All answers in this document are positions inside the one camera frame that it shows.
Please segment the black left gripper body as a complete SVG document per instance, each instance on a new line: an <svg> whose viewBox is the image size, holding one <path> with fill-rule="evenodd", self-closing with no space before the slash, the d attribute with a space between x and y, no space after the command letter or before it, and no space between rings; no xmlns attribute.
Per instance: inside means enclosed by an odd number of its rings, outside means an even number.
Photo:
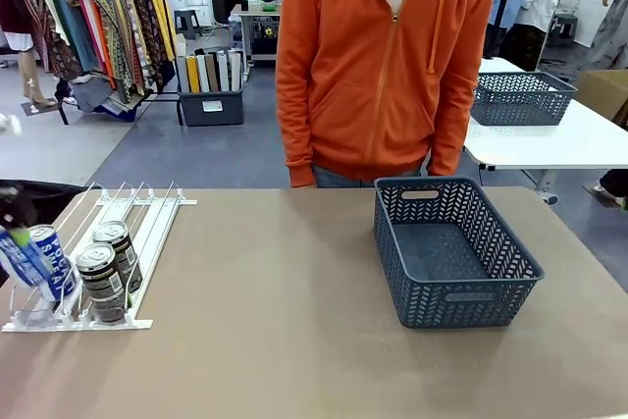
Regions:
<svg viewBox="0 0 628 419"><path fill-rule="evenodd" d="M4 229L23 229L36 224L35 207L21 185L2 186L0 206L1 226Z"/></svg>

